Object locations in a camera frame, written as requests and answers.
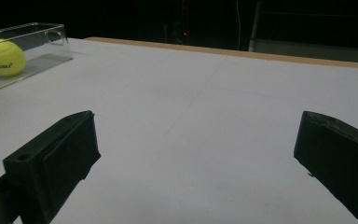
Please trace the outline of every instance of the transparent container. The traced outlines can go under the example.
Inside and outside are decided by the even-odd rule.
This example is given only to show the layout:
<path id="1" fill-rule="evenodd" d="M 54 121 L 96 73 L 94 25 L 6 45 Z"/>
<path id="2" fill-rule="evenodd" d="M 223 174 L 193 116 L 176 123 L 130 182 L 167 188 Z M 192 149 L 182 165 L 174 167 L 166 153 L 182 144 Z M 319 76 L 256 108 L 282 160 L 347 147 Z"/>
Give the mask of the transparent container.
<path id="1" fill-rule="evenodd" d="M 17 45 L 25 56 L 19 73 L 0 75 L 0 88 L 73 59 L 63 24 L 32 22 L 9 27 L 0 30 L 0 39 L 0 44 Z"/>

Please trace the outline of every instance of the dark wall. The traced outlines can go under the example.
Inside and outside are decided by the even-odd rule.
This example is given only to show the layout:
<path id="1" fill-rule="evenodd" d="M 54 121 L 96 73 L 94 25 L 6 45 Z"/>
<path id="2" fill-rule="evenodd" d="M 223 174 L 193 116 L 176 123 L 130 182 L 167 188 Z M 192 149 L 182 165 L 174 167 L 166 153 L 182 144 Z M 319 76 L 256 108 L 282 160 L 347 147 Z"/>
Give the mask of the dark wall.
<path id="1" fill-rule="evenodd" d="M 26 5 L 12 1 L 5 7 L 13 9 L 0 13 L 0 28 L 53 22 L 64 24 L 73 38 L 102 36 L 247 50 L 255 6 L 256 0 L 94 0 Z M 259 38 L 358 47 L 358 0 L 264 0 L 262 6 Z"/>

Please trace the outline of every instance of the white table surface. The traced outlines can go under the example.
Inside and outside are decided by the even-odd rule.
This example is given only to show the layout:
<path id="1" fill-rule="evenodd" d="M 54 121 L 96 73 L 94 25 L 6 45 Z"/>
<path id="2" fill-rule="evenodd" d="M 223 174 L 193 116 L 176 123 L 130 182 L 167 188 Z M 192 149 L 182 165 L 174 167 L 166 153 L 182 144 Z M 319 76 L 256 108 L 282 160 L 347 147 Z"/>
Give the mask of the white table surface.
<path id="1" fill-rule="evenodd" d="M 358 223 L 293 156 L 304 110 L 358 128 L 358 68 L 69 44 L 72 61 L 0 89 L 0 175 L 59 119 L 95 114 L 102 157 L 51 223 Z"/>

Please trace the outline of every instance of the tennis ball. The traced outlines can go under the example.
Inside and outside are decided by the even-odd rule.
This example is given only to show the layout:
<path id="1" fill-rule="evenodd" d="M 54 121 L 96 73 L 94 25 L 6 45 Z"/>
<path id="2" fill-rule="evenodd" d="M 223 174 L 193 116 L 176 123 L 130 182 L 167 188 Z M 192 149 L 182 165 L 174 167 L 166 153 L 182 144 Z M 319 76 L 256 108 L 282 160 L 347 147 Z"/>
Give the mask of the tennis ball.
<path id="1" fill-rule="evenodd" d="M 11 41 L 0 39 L 0 76 L 17 75 L 24 69 L 26 59 L 19 46 Z"/>

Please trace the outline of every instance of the table edge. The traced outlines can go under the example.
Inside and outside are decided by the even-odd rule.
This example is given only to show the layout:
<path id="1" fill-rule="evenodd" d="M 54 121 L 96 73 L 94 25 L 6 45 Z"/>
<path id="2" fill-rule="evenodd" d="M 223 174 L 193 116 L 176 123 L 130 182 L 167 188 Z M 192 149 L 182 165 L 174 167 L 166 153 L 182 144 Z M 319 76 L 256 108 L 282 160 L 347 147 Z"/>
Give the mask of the table edge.
<path id="1" fill-rule="evenodd" d="M 213 48 L 196 47 L 196 46 L 188 46 L 188 45 L 174 45 L 174 44 L 147 42 L 147 41 L 139 41 L 139 40 L 116 39 L 116 38 L 99 37 L 99 36 L 90 36 L 84 39 L 91 40 L 91 41 L 105 42 L 105 43 L 113 43 L 113 44 L 124 44 L 124 45 L 161 48 L 161 49 L 187 50 L 187 51 L 195 51 L 195 52 L 224 54 L 229 56 L 239 56 L 239 57 L 246 57 L 246 58 L 289 62 L 289 63 L 310 63 L 310 64 L 319 64 L 319 65 L 332 65 L 332 66 L 358 68 L 358 63 L 355 62 L 342 62 L 342 61 L 325 60 L 325 59 L 303 58 L 303 57 L 295 57 L 295 56 L 232 50 L 232 49 L 213 49 Z"/>

